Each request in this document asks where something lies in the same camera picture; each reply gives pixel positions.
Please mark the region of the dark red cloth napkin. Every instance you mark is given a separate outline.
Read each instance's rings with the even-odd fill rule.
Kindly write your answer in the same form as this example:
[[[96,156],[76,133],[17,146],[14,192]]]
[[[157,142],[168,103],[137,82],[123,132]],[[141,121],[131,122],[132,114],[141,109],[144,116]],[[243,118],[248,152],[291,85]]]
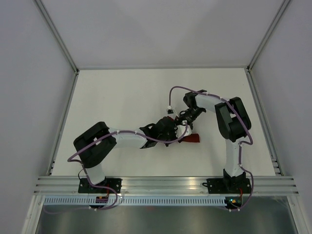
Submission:
[[[174,123],[174,129],[173,132],[171,133],[169,141],[177,140],[178,138],[176,137],[176,119],[173,119],[172,117],[169,117],[169,119]],[[181,142],[188,142],[188,143],[199,143],[200,142],[200,136],[197,133],[193,133],[190,136],[186,136],[183,139],[178,140],[179,143]]]

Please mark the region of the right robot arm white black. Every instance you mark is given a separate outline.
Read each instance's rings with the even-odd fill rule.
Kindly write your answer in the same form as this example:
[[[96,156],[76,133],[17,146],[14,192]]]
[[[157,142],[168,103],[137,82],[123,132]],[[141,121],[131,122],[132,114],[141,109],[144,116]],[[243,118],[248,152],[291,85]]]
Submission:
[[[250,193],[251,183],[242,169],[241,146],[250,136],[251,121],[239,97],[224,99],[205,90],[190,91],[183,98],[188,109],[175,118],[177,124],[187,121],[190,127],[206,111],[216,114],[218,129],[226,142],[226,164],[222,178],[208,178],[202,183],[210,194]]]

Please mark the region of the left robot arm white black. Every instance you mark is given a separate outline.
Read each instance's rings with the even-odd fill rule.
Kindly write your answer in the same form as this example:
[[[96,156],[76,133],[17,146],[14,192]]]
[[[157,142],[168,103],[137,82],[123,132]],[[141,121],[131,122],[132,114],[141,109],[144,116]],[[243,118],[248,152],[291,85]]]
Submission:
[[[78,136],[73,145],[77,152],[81,151],[79,157],[90,179],[89,187],[95,193],[102,193],[106,189],[106,180],[101,163],[113,149],[152,148],[157,143],[176,140],[176,131],[177,126],[171,117],[163,117],[132,133],[126,130],[122,133],[101,121]]]

